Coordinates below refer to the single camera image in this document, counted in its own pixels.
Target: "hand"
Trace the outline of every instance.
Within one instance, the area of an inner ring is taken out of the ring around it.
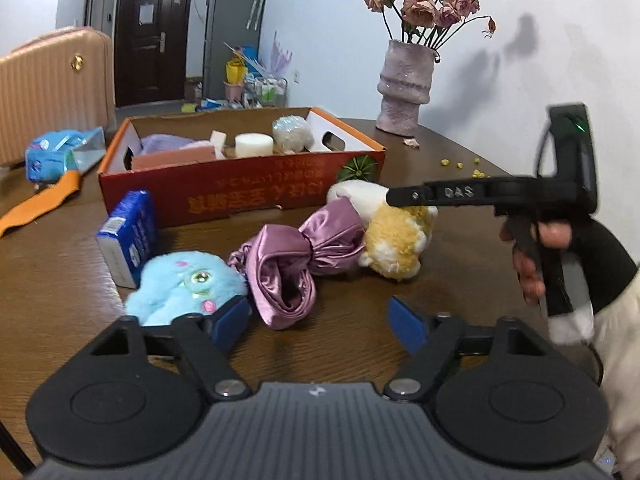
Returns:
[[[636,275],[636,264],[625,248],[594,219],[541,223],[539,230],[540,242],[545,247],[566,249],[580,258],[594,313],[609,306]],[[506,225],[500,230],[500,240],[513,240]],[[518,273],[527,303],[538,304],[545,293],[545,284],[533,260],[517,246],[513,248],[513,268]]]

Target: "pink plush cheek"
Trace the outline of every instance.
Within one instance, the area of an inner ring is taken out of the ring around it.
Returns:
[[[212,300],[205,300],[202,302],[202,309],[207,313],[207,314],[213,314],[217,309],[216,309],[216,303]]]

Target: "orange strap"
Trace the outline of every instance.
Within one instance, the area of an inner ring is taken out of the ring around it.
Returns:
[[[55,186],[32,196],[0,218],[0,238],[7,229],[30,224],[36,218],[59,208],[73,193],[80,191],[80,172],[67,171]]]

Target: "person's arm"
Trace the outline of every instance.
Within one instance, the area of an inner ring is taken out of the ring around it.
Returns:
[[[507,229],[502,240],[511,240]],[[593,219],[540,225],[544,245],[568,249],[582,262],[594,311],[592,344],[604,367],[602,393],[610,411],[609,443],[624,480],[640,479],[640,274],[624,247]],[[533,261],[514,248],[513,267],[527,303],[545,293]],[[549,320],[554,342],[572,338],[567,319]]]

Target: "vase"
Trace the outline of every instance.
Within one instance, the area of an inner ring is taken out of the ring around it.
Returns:
[[[435,65],[433,50],[424,45],[390,40],[380,73],[378,92],[382,110],[376,121],[379,130],[402,137],[414,137],[420,105],[430,101]]]

